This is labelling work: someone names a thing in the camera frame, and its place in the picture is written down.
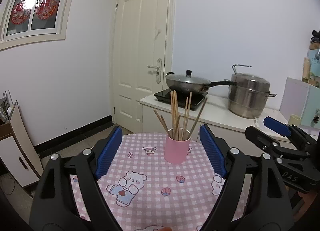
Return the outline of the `short-looking wooden chopstick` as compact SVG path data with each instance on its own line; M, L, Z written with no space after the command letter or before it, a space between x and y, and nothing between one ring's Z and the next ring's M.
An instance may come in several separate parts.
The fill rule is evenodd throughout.
M206 97L205 100L204 100L204 102L203 102L203 104L202 104L202 107L201 107L201 109L200 109L200 111L199 111L199 113L198 113L198 115L197 115L197 117L196 117L196 120L194 121L194 123L193 123L193 125L192 125L192 127L191 127L191 129L190 129L190 131L189 131L189 135L188 135L187 139L190 139L190 138L191 138L191 135L192 135L192 133L193 133L195 127L196 127L196 124L198 123L199 118L200 118L200 116L201 116L201 114L202 114L202 112L203 112L203 109L204 109L204 107L205 107L205 105L206 105L206 103L207 103L207 100L208 100L208 98Z

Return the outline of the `wooden chopstick diagonal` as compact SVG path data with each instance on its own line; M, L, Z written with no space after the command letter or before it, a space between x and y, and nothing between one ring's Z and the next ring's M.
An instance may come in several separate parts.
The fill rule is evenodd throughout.
M183 117L183 126L182 126L182 131L181 131L181 140L184 140L184 132L185 132L185 123L187 120L187 111L188 111L188 102L189 102L189 97L187 96L186 102L185 102L185 110L184 110L184 117Z
M188 111L187 111L187 120L186 120L186 123L185 123L184 140L187 139L187 126L188 126L189 112L190 112L190 107L191 107L191 98L192 98L192 92L190 92L190 95L189 95Z

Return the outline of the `white kitchen counter cabinet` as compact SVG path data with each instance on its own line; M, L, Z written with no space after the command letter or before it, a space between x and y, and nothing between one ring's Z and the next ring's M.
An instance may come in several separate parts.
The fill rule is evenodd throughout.
M163 102L159 102L154 95L143 98L142 104L142 131L164 133L161 123L156 117L154 110L163 116L169 128L171 128L171 106ZM261 116L257 119L246 119L235 115L227 108L228 100L218 96L209 95L204 110L199 121L193 131L192 139L200 141L199 130L203 124L207 124L215 136L225 139L231 147L236 147L245 154L251 156L260 156L262 150L248 141L245 137L245 129L254 126L265 134L278 141L282 147L295 149L286 138L269 130L263 124L265 117L272 117L279 122L287 123L284 116L276 110L266 108Z

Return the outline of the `light blue box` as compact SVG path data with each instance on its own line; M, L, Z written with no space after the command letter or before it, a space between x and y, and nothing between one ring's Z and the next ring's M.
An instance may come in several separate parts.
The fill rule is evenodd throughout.
M317 50L309 50L310 79L317 82L317 86L308 85L308 94L304 105L301 125L319 129L319 54Z

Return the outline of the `pale cutting board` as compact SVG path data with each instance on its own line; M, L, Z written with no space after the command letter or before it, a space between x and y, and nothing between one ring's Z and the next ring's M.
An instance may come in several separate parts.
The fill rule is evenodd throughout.
M289 121L291 115L302 117L309 93L309 85L297 79L287 78L280 113Z

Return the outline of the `stainless steel steamer pot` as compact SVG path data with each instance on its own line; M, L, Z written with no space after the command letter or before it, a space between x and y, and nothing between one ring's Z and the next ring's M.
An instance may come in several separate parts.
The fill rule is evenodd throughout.
M270 92L270 83L259 76L239 73L232 65L233 74L229 83L228 109L232 113L247 119L260 117L269 98L277 96Z

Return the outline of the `white side cabinet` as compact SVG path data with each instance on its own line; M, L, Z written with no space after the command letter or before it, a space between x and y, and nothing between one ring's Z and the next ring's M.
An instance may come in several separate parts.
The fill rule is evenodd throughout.
M43 166L24 126L15 102L8 122L1 125L1 161L22 187L39 182Z

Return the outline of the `black induction cooktop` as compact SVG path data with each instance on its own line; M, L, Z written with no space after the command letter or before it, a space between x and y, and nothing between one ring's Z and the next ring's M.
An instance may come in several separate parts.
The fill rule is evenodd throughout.
M154 96L160 102L164 102L165 104L171 104L170 92L171 92L171 89L166 89L166 90L155 93ZM203 103L207 95L208 93L203 93L203 94L193 93L191 95L190 110L195 111L200 106L200 104ZM185 102L187 97L189 97L188 93L177 91L177 102L179 107L181 108L185 107Z

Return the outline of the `pink cylindrical utensil cup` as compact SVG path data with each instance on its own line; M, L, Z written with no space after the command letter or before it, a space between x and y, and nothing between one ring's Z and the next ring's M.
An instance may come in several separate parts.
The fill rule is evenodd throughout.
M179 141L167 136L164 145L164 158L168 163L181 164L187 159L191 138Z

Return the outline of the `pink checkered tablecloth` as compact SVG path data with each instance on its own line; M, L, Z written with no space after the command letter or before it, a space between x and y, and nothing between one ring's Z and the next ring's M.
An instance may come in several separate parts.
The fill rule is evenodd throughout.
M137 133L123 137L98 185L123 230L200 230L224 185L200 143L192 141L186 160L164 157L167 137Z

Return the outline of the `black wok with lid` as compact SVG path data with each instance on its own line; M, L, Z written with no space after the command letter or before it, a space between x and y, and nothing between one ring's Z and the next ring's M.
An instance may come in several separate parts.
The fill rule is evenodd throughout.
M236 86L237 83L233 81L211 81L204 78L192 76L192 71L187 70L185 75L178 75L173 72L168 72L165 76L167 86L171 90L180 92L195 92L206 93L211 87L216 86Z

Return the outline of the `cream panel door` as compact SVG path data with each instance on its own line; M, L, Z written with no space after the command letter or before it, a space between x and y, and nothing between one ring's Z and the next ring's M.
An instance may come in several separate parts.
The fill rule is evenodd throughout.
M111 102L116 124L141 132L141 99L162 91L171 69L174 0L116 0Z

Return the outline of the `window with red decorations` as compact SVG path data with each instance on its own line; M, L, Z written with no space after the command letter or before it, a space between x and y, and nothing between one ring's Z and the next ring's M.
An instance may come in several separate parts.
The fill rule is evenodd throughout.
M8 0L1 15L1 50L65 40L72 0Z

